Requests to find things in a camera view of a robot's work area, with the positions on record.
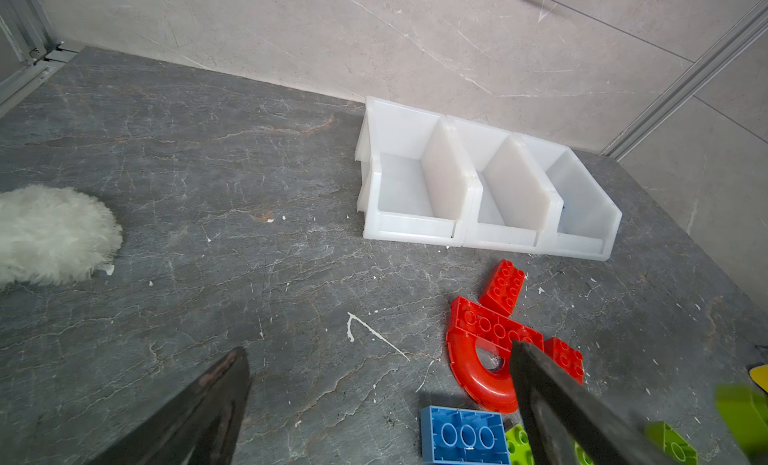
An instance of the plush toy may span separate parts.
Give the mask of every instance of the plush toy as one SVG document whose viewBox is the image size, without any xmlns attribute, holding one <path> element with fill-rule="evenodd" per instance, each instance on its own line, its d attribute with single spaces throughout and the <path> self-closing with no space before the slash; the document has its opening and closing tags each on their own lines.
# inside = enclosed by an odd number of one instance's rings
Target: plush toy
<svg viewBox="0 0 768 465">
<path fill-rule="evenodd" d="M 38 184 L 0 193 L 0 289 L 14 281 L 62 285 L 110 271 L 122 227 L 101 201 Z"/>
</svg>

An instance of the white bin compartment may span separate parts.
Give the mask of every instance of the white bin compartment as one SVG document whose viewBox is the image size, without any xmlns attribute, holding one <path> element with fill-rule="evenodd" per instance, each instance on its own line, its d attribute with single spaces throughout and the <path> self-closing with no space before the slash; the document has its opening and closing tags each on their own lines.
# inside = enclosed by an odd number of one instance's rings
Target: white bin compartment
<svg viewBox="0 0 768 465">
<path fill-rule="evenodd" d="M 466 247 L 542 253 L 563 201 L 516 135 L 448 117 L 482 184 L 468 217 Z"/>
<path fill-rule="evenodd" d="M 363 185 L 363 237 L 461 246 L 481 186 L 445 116 L 366 100 L 355 151 Z"/>
<path fill-rule="evenodd" d="M 621 221 L 616 204 L 569 147 L 526 134 L 518 136 L 563 199 L 553 248 L 544 253 L 607 260 Z"/>
</svg>

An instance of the red curved block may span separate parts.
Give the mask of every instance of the red curved block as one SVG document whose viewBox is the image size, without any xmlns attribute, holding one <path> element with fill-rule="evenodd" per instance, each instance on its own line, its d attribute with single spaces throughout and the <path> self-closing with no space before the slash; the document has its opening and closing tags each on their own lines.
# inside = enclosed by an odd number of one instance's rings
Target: red curved block
<svg viewBox="0 0 768 465">
<path fill-rule="evenodd" d="M 515 340 L 544 349 L 544 337 L 536 330 L 464 297 L 451 303 L 451 322 L 446 334 L 451 371 L 458 384 L 485 410 L 513 413 L 518 409 L 509 374 L 509 358 Z M 477 347 L 502 358 L 498 370 L 489 371 L 483 366 Z"/>
<path fill-rule="evenodd" d="M 584 356 L 581 352 L 574 350 L 567 343 L 557 337 L 552 337 L 544 342 L 544 353 L 547 354 L 554 363 L 567 371 L 579 384 L 584 384 L 584 368 L 582 360 Z"/>
<path fill-rule="evenodd" d="M 479 302 L 484 307 L 508 317 L 512 315 L 514 306 L 518 302 L 523 282 L 525 282 L 525 272 L 515 268 L 511 261 L 502 260 L 493 269 L 491 278 L 488 278 Z"/>
</svg>

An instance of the gray marble surface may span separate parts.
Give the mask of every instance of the gray marble surface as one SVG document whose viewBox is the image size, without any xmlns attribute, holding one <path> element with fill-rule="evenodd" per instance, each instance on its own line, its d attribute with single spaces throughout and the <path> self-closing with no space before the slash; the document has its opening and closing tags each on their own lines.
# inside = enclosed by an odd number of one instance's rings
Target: gray marble surface
<svg viewBox="0 0 768 465">
<path fill-rule="evenodd" d="M 500 259 L 529 274 L 513 318 L 579 347 L 611 409 L 746 462 L 713 393 L 768 359 L 768 317 L 627 172 L 580 154 L 624 212 L 604 263 L 363 240 L 363 111 L 86 48 L 0 119 L 0 190 L 73 186 L 125 237 L 110 277 L 0 291 L 8 462 L 82 463 L 245 345 L 235 463 L 419 463 L 419 409 L 473 406 L 447 363 L 448 304 Z"/>
</svg>

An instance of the green brick stud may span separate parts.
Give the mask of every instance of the green brick stud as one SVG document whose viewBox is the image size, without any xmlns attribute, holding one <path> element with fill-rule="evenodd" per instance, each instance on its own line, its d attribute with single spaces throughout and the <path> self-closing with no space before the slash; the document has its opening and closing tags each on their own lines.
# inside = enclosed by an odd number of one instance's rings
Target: green brick stud
<svg viewBox="0 0 768 465">
<path fill-rule="evenodd" d="M 721 385 L 715 390 L 715 406 L 748 457 L 768 451 L 765 393 L 747 385 Z"/>
<path fill-rule="evenodd" d="M 574 442 L 574 449 L 576 450 L 576 460 L 578 460 L 579 465 L 594 465 L 594 462 L 589 457 L 589 455 L 587 455 L 584 449 L 581 448 L 581 445 Z"/>
<path fill-rule="evenodd" d="M 645 426 L 645 436 L 678 463 L 697 465 L 699 454 L 683 440 L 667 422 L 653 422 Z"/>
<path fill-rule="evenodd" d="M 523 425 L 515 425 L 506 433 L 507 448 L 512 465 L 533 465 L 533 452 Z"/>
</svg>

